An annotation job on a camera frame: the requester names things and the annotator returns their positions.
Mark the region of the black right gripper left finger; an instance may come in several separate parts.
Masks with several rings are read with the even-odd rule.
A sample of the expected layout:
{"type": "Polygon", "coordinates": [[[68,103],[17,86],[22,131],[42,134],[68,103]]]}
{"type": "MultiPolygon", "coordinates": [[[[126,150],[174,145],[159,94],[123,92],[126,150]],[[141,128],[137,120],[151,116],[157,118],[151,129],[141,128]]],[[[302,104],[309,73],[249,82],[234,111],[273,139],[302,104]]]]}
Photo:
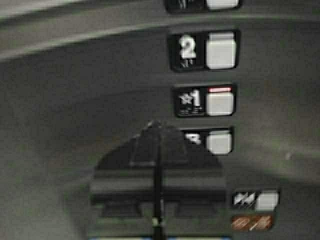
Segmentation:
{"type": "Polygon", "coordinates": [[[104,155],[89,184],[89,240],[158,239],[158,122],[104,155]]]}

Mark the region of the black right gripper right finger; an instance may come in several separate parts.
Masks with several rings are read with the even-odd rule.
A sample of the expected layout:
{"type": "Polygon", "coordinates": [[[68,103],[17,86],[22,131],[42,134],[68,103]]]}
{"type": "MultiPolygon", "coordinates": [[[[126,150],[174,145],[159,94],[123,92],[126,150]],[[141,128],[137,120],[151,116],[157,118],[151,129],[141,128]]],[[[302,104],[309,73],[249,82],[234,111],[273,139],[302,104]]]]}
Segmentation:
{"type": "Polygon", "coordinates": [[[213,239],[226,212],[219,159],[175,126],[157,127],[157,238],[213,239]]]}

